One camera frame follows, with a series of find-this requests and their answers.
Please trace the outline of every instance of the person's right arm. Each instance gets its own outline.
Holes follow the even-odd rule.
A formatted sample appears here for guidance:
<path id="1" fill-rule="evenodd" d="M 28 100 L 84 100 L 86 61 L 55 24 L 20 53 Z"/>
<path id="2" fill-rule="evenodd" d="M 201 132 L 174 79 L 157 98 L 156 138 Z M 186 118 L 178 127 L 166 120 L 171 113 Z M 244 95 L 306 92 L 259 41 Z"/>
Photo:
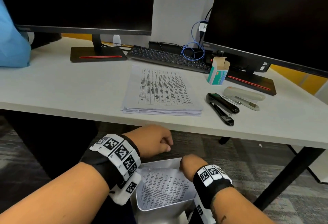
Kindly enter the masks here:
<path id="1" fill-rule="evenodd" d="M 184 156 L 181 170 L 188 180 L 207 162 L 196 155 Z M 211 210 L 217 224 L 275 224 L 235 188 L 220 190 L 212 199 Z"/>

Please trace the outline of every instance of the person's hand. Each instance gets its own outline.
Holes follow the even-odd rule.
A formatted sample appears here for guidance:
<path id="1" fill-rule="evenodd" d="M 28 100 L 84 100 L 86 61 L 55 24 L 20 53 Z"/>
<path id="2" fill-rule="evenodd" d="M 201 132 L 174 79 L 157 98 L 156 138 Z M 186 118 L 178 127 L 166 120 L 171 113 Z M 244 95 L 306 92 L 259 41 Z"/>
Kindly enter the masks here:
<path id="1" fill-rule="evenodd" d="M 140 152 L 140 157 L 150 158 L 162 152 L 169 152 L 173 145 L 169 129 L 159 125 L 148 125 L 124 133 L 135 143 Z"/>
<path id="2" fill-rule="evenodd" d="M 183 172 L 185 177 L 192 182 L 194 175 L 199 168 L 207 164 L 208 163 L 199 156 L 190 154 L 182 158 L 180 162 L 180 170 Z"/>

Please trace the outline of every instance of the person's arm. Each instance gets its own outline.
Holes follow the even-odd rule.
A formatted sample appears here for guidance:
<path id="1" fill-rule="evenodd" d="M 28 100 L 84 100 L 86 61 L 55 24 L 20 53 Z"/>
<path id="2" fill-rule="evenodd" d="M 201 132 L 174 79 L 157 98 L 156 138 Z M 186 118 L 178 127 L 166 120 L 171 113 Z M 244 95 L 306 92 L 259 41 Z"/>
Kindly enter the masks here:
<path id="1" fill-rule="evenodd" d="M 193 181 L 195 173 L 207 162 L 196 155 L 184 156 L 181 170 Z M 235 188 L 220 190 L 212 199 L 211 211 L 217 224 L 274 224 L 263 212 L 248 201 Z"/>
<path id="2" fill-rule="evenodd" d="M 137 146 L 141 157 L 170 151 L 173 145 L 170 131 L 161 126 L 140 127 L 124 135 Z M 108 193 L 100 173 L 81 162 L 0 214 L 0 223 L 91 223 Z"/>

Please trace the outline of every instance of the black stapler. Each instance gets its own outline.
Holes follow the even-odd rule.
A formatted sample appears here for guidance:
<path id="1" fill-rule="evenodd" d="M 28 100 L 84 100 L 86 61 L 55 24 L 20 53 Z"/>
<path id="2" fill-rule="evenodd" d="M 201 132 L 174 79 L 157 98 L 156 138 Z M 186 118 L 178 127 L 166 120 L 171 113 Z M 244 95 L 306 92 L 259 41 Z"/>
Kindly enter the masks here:
<path id="1" fill-rule="evenodd" d="M 228 126 L 233 126 L 235 124 L 234 120 L 228 116 L 222 109 L 227 111 L 230 114 L 239 113 L 239 108 L 230 102 L 223 99 L 217 93 L 209 93 L 206 95 L 206 102 L 211 105 L 211 107 L 216 111 L 219 117 L 226 123 Z"/>

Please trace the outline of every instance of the person's left hand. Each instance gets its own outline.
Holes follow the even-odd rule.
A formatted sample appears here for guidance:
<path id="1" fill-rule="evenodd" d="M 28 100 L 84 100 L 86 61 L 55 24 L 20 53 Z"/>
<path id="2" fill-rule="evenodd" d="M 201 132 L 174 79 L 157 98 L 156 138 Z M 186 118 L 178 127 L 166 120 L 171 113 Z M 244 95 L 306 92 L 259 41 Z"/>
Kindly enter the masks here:
<path id="1" fill-rule="evenodd" d="M 150 158 L 162 152 L 169 152 L 173 145 L 170 130 L 159 125 L 139 127 L 123 135 L 135 143 L 140 152 L 140 157 L 144 158 Z"/>

